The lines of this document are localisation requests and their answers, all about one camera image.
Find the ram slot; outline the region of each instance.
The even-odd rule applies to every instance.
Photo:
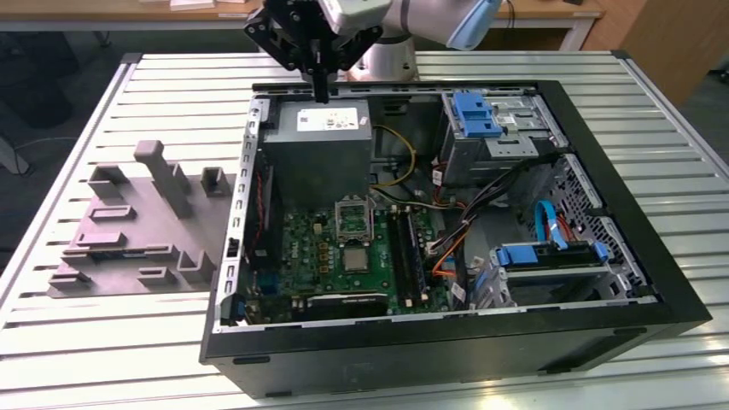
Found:
[[[411,214],[403,212],[399,214],[403,235],[407,241],[405,253],[407,254],[407,267],[410,272],[411,293],[417,302],[427,300],[427,285],[425,283],[425,270],[422,268],[422,258],[419,256],[418,234],[411,223]]]
[[[397,300],[399,301],[401,307],[409,308],[411,307],[413,294],[397,211],[391,212],[387,216],[387,237],[393,274],[395,276]]]

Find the green circuit board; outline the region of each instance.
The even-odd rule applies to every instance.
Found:
[[[343,214],[343,225],[354,225],[361,216]],[[411,213],[418,241],[434,237],[427,212]],[[387,314],[426,313],[447,310],[442,286],[429,289],[427,302],[405,307],[397,298],[395,277],[390,261],[387,211],[371,215],[371,241],[338,244],[333,209],[289,212],[283,219],[283,263],[278,274],[278,294],[290,297],[341,293],[387,295]]]

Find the aluminum table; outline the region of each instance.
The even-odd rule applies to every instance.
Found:
[[[253,402],[198,364],[206,293],[53,300],[46,280],[97,164],[145,173],[141,139],[194,174],[235,169],[253,83],[295,81],[265,55],[129,56],[0,281],[0,408],[674,408],[729,402],[729,168],[631,60],[607,52],[418,54],[419,77],[556,79],[714,317],[586,373]]]

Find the floor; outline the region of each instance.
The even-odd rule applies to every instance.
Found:
[[[254,46],[241,32],[205,31],[190,36],[183,32],[113,32],[111,46],[99,48],[87,32],[66,34],[81,65],[79,73],[62,79],[61,86],[74,106],[73,117],[49,130],[33,130],[13,117],[0,104],[0,132],[14,145],[39,138],[75,138],[109,79],[126,52],[145,53],[215,53],[251,52]],[[417,44],[418,49],[435,48]],[[729,85],[710,75],[702,81],[680,113],[708,141],[724,161],[729,161]],[[27,228],[34,212],[50,188],[66,155],[73,148],[67,139],[50,140],[27,146],[19,151],[33,165],[33,173],[25,178],[11,176],[0,168],[0,269],[2,269]]]

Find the wooden table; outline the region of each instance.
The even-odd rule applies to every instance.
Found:
[[[213,9],[170,12],[166,3],[138,0],[0,0],[0,31],[122,31],[239,29],[261,0],[218,3]],[[602,16],[595,0],[582,6],[560,0],[513,0],[517,28],[567,28],[560,50],[579,50],[591,23]],[[506,27],[503,3],[494,28]]]

